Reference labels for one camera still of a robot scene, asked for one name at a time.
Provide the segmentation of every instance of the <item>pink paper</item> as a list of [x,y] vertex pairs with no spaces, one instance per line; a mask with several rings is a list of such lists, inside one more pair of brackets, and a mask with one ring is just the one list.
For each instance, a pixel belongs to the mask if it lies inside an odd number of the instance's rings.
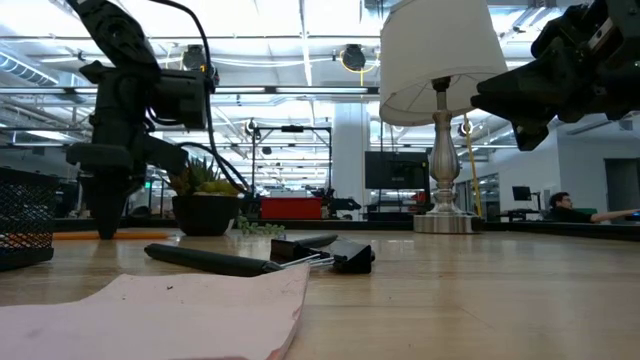
[[281,359],[296,331],[308,265],[255,278],[121,275],[74,303],[0,308],[12,360]]

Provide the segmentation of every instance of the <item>potted plant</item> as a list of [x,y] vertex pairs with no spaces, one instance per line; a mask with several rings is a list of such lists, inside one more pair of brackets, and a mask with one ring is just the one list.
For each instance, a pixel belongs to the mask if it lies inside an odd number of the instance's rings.
[[213,171],[213,161],[194,159],[179,176],[169,175],[177,193],[171,200],[180,230],[188,236],[220,236],[238,216],[239,192]]

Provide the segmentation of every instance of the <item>small green plant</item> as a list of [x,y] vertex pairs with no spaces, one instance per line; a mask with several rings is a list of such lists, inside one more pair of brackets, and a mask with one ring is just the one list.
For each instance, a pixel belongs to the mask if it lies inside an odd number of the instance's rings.
[[243,235],[280,235],[284,232],[284,226],[272,224],[258,226],[257,223],[250,223],[244,216],[238,216],[238,229]]
[[238,196],[238,190],[227,180],[220,178],[218,170],[213,171],[213,161],[193,159],[180,175],[169,175],[169,186],[178,196],[221,195]]

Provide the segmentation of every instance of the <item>person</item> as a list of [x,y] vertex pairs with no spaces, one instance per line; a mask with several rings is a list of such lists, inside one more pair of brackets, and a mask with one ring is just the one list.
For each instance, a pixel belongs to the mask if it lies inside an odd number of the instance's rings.
[[569,193],[566,192],[559,192],[551,196],[551,198],[549,199],[549,205],[551,206],[551,210],[545,217],[545,220],[566,223],[597,224],[603,221],[613,220],[623,216],[629,216],[635,212],[640,212],[640,210],[636,209],[591,215],[585,214],[573,209],[573,202],[571,202],[571,197],[569,196]]

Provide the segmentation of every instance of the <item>table lamp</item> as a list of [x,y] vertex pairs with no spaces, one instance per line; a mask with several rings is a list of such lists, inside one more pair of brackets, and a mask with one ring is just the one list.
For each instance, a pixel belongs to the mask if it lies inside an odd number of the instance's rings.
[[430,174],[435,207],[414,217],[414,231],[471,233],[454,204],[460,163],[451,119],[473,110],[476,84],[507,71],[485,0],[404,0],[381,33],[380,118],[397,126],[435,123]]

